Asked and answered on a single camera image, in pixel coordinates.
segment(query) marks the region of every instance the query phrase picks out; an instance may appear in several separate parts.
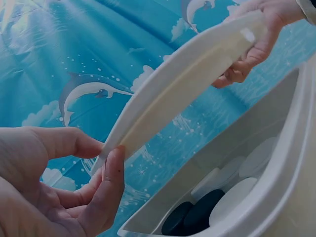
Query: hand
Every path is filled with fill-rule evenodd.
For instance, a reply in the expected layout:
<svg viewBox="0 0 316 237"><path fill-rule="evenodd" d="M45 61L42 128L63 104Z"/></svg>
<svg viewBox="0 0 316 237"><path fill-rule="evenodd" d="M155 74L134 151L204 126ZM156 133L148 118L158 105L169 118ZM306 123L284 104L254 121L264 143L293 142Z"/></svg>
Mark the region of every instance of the hand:
<svg viewBox="0 0 316 237"><path fill-rule="evenodd" d="M92 237L114 221L124 190L124 148L81 189L40 182L50 159L93 158L102 143L74 128L0 128L0 236Z"/></svg>
<svg viewBox="0 0 316 237"><path fill-rule="evenodd" d="M295 0L249 0L241 4L226 20L242 16L243 14L261 10L268 28L267 34L260 39L247 53L214 83L216 88L222 88L233 82L244 82L251 69L262 63L270 55L281 29L288 24L303 19L304 13Z"/></svg>

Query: white plastic container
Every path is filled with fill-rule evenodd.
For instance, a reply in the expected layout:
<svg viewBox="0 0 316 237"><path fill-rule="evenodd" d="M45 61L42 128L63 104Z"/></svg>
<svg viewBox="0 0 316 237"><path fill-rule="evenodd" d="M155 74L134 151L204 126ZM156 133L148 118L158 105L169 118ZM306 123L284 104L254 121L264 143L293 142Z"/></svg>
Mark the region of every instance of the white plastic container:
<svg viewBox="0 0 316 237"><path fill-rule="evenodd" d="M278 141L260 179L223 220L195 237L312 237L316 233L316 55L293 70L233 125L195 154L118 231L158 237L175 204L210 171Z"/></svg>

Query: white plastic tray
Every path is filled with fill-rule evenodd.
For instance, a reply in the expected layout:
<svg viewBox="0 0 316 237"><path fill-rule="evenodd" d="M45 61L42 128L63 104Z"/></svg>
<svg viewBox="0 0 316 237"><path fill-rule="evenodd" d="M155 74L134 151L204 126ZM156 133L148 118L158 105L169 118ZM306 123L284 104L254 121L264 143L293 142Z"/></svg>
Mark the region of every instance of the white plastic tray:
<svg viewBox="0 0 316 237"><path fill-rule="evenodd" d="M126 159L161 131L266 31L263 14L251 12L210 28L161 64L126 104L91 173L109 152L126 147Z"/></svg>

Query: finger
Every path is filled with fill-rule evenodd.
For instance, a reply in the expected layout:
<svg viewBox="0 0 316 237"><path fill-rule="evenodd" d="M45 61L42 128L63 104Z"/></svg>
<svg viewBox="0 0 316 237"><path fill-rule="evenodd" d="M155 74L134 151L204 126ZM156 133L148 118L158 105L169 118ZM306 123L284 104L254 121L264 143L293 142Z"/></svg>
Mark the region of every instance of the finger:
<svg viewBox="0 0 316 237"><path fill-rule="evenodd" d="M29 127L47 150L49 159L74 155L93 158L102 151L103 144L74 127Z"/></svg>
<svg viewBox="0 0 316 237"><path fill-rule="evenodd" d="M88 184L84 185L82 188L74 192L63 189L53 189L59 197L60 204L64 208L72 208L81 205L88 205L98 187L100 186L101 181L101 169L98 169L97 172L95 172L95 174L92 176Z"/></svg>
<svg viewBox="0 0 316 237"><path fill-rule="evenodd" d="M114 149L103 167L103 180L78 221L88 236L109 228L114 221L124 191L124 147Z"/></svg>
<svg viewBox="0 0 316 237"><path fill-rule="evenodd" d="M233 82L228 80L225 75L222 75L212 84L212 86L217 89L220 89L225 86L231 85L232 83Z"/></svg>
<svg viewBox="0 0 316 237"><path fill-rule="evenodd" d="M86 205L83 205L83 206L68 208L67 212L69 215L71 215L72 218L78 218L81 215L81 213L85 210L86 207L87 207Z"/></svg>

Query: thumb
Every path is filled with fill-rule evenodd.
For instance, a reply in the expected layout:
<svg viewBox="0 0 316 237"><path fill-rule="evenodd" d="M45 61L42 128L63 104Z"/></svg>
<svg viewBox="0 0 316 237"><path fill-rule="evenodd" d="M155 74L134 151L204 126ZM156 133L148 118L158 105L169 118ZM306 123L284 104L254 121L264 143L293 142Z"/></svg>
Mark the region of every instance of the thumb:
<svg viewBox="0 0 316 237"><path fill-rule="evenodd" d="M78 217L87 236L95 236L113 224L124 191L124 147L111 151L102 167L102 182Z"/></svg>

